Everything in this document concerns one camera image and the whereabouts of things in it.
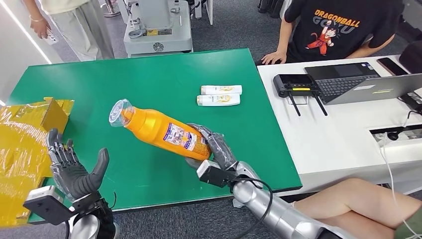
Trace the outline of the person's right hand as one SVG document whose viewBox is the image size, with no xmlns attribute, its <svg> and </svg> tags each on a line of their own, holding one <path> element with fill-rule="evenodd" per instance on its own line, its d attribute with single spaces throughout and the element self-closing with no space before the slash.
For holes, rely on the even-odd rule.
<svg viewBox="0 0 422 239">
<path fill-rule="evenodd" d="M 287 52 L 285 50 L 277 50 L 265 55 L 261 59 L 263 65 L 284 64 L 287 60 Z"/>
</svg>

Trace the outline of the person's hand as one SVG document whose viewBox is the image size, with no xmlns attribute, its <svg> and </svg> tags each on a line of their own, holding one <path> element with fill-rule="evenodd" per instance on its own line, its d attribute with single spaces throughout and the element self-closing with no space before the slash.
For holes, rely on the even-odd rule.
<svg viewBox="0 0 422 239">
<path fill-rule="evenodd" d="M 51 30 L 51 27 L 48 21 L 44 17 L 39 17 L 34 19 L 31 18 L 30 27 L 38 35 L 40 39 L 46 39 L 48 37 L 48 32 Z"/>
</svg>

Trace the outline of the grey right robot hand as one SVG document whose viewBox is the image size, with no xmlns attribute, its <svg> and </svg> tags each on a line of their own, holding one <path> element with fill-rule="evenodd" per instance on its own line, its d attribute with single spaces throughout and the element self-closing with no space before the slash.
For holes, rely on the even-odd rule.
<svg viewBox="0 0 422 239">
<path fill-rule="evenodd" d="M 212 152 L 213 162 L 216 162 L 223 170 L 234 168 L 237 160 L 221 133 L 213 132 L 206 126 L 195 123 L 188 125 L 202 134 Z"/>
</svg>

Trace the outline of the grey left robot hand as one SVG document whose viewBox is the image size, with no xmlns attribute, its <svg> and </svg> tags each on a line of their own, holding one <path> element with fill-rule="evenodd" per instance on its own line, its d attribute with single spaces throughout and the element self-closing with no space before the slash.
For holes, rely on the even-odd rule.
<svg viewBox="0 0 422 239">
<path fill-rule="evenodd" d="M 109 153 L 106 148 L 99 150 L 96 165 L 89 173 L 79 161 L 73 141 L 69 139 L 63 144 L 57 128 L 48 131 L 46 143 L 54 181 L 69 201 L 74 202 L 98 191 L 109 164 Z"/>
</svg>

